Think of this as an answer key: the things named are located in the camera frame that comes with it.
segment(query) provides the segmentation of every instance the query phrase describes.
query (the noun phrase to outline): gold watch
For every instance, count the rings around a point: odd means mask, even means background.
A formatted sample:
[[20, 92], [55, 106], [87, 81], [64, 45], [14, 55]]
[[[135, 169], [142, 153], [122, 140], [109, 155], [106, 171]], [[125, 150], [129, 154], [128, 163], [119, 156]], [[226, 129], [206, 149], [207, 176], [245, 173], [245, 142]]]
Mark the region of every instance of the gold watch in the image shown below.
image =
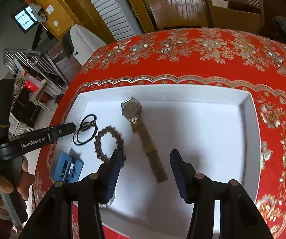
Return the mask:
[[147, 159], [150, 162], [150, 167], [158, 183], [166, 181], [167, 175], [162, 166], [162, 163], [157, 154], [157, 150], [153, 144], [152, 139], [142, 121], [142, 108], [138, 100], [131, 97], [125, 102], [121, 103], [122, 115], [131, 122], [133, 133], [138, 133], [143, 144], [143, 149], [146, 153]]

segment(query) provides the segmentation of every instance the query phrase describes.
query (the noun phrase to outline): metal watch band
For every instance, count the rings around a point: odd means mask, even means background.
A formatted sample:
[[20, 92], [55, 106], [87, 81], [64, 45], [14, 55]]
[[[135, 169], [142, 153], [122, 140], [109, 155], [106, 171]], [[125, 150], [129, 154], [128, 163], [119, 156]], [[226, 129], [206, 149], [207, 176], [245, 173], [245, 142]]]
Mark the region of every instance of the metal watch band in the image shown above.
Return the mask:
[[130, 119], [133, 133], [138, 133], [143, 144], [143, 149], [146, 153], [147, 159], [150, 163], [152, 172], [158, 183], [168, 179], [157, 150], [153, 144], [150, 134], [148, 133], [140, 115]]

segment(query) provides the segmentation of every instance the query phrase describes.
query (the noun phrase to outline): wall switch plate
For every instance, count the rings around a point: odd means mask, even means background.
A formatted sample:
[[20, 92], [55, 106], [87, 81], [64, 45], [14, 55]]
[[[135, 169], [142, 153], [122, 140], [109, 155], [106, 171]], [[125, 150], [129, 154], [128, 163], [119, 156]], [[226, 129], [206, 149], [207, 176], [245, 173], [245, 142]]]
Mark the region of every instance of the wall switch plate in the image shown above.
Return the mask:
[[51, 14], [54, 12], [53, 6], [50, 4], [50, 5], [47, 7], [46, 11], [47, 11], [47, 13], [48, 13], [49, 15], [51, 15]]

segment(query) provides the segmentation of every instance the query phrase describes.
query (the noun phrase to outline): red tablecloth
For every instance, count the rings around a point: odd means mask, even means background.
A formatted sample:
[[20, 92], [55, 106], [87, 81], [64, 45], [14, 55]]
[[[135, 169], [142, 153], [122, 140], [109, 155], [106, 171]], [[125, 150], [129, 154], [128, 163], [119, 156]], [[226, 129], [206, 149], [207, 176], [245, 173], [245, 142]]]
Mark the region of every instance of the red tablecloth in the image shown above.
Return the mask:
[[[79, 93], [144, 84], [205, 84], [249, 91], [261, 135], [256, 206], [274, 238], [286, 239], [286, 45], [247, 32], [188, 28], [143, 34], [98, 49], [70, 85], [51, 125], [63, 123]], [[52, 185], [55, 144], [42, 148], [37, 203]], [[78, 238], [77, 208], [73, 234]], [[105, 228], [107, 239], [122, 235]]]

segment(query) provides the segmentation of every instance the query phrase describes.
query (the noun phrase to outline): window frame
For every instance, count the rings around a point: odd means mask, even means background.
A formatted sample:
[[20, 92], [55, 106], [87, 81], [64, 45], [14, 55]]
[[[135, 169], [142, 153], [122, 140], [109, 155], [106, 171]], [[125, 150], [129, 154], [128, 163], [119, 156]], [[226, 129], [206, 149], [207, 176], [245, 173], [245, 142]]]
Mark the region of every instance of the window frame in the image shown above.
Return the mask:
[[[28, 11], [26, 10], [27, 7], [29, 7], [30, 5], [25, 4], [22, 5], [18, 10], [16, 10], [13, 14], [11, 14], [11, 18], [14, 20], [14, 22], [16, 23], [16, 25], [18, 25], [18, 27], [24, 32], [24, 34], [26, 34], [30, 29], [32, 29], [35, 25], [37, 25], [39, 22], [35, 21], [31, 15], [28, 13]], [[23, 26], [17, 21], [17, 19], [15, 18], [16, 15], [18, 15], [20, 12], [25, 11], [25, 13], [30, 17], [30, 19], [33, 21], [33, 24], [27, 28], [24, 29]]]

